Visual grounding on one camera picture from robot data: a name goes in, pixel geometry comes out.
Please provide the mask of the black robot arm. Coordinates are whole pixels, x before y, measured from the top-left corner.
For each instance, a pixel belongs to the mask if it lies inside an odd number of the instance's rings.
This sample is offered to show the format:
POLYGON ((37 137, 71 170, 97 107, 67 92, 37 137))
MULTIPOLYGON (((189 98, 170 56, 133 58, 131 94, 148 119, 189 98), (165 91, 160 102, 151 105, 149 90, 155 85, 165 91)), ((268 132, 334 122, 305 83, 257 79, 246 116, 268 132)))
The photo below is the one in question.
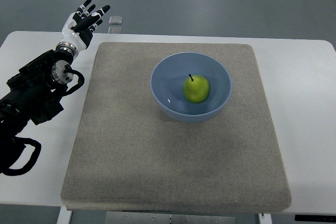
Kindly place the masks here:
POLYGON ((60 42, 22 68, 6 84, 10 92, 1 99, 1 173, 19 176, 36 164, 41 144, 18 137, 29 121, 50 121, 63 110, 60 100, 81 88, 85 78, 71 67, 78 50, 60 42))

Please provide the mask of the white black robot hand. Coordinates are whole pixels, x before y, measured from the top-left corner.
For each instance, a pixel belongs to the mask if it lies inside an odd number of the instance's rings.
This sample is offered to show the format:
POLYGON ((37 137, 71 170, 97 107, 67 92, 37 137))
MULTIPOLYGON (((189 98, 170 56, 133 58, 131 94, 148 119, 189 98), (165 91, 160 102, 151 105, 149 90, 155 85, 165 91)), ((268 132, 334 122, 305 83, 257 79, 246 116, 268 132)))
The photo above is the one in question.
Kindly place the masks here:
POLYGON ((74 55, 89 47, 94 31, 102 23, 103 16, 110 10, 110 5, 95 10, 96 5, 91 2, 92 0, 86 0, 70 14, 61 31, 60 46, 70 48, 74 55))

